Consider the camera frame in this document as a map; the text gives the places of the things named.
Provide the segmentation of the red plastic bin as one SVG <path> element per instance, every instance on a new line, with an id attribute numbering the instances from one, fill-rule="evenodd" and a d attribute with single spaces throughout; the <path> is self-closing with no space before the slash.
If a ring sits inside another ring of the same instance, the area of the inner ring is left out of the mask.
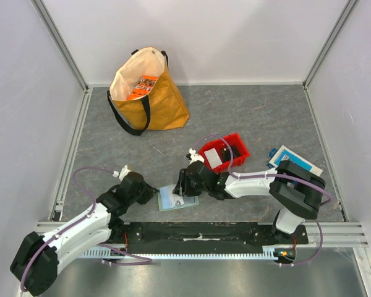
<path id="1" fill-rule="evenodd" d="M 215 173 L 226 171 L 231 161 L 231 168 L 241 166 L 250 157 L 244 141 L 237 132 L 224 136 L 223 139 L 226 142 L 218 138 L 207 142 L 198 151 L 204 158 L 205 165 Z"/>

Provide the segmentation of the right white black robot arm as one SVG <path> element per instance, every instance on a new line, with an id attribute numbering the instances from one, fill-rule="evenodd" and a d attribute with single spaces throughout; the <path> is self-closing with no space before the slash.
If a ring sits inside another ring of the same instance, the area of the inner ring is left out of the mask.
<path id="1" fill-rule="evenodd" d="M 217 200 L 272 196 L 283 208 L 270 233 L 275 242 L 283 244 L 301 223 L 317 219 L 325 181 L 289 160 L 281 161 L 277 168 L 254 173 L 215 173 L 201 161 L 193 161 L 180 170 L 173 194 L 196 197 L 202 192 Z"/>

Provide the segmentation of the white credit card stack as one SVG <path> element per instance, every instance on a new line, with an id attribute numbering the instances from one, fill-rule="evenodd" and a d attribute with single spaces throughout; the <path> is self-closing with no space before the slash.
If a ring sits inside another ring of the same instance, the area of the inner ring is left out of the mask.
<path id="1" fill-rule="evenodd" d="M 218 166 L 223 164 L 215 148 L 206 150 L 205 157 L 207 159 L 208 164 L 210 165 L 212 169 L 217 168 Z"/>

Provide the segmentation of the mustard yellow tote bag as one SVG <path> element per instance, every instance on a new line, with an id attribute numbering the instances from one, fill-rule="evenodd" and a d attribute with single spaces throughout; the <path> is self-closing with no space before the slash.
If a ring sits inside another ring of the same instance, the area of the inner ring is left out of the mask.
<path id="1" fill-rule="evenodd" d="M 127 97 L 144 75 L 158 80 L 151 92 L 139 99 Z M 169 58 L 165 51 L 154 47 L 137 49 L 117 70 L 107 101 L 117 123 L 128 134 L 140 136 L 145 131 L 167 131 L 185 126 L 190 113 L 169 73 Z"/>

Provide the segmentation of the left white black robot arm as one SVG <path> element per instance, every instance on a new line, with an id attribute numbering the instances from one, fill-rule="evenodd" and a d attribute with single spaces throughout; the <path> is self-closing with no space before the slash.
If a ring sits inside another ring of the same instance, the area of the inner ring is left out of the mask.
<path id="1" fill-rule="evenodd" d="M 80 215 L 42 235 L 33 231 L 24 237 L 10 265 L 22 292 L 32 296 L 44 293 L 85 251 L 107 240 L 119 242 L 124 235 L 121 216 L 134 203 L 146 204 L 158 193 L 141 174 L 127 168 L 113 176 L 120 183 L 94 197 Z"/>

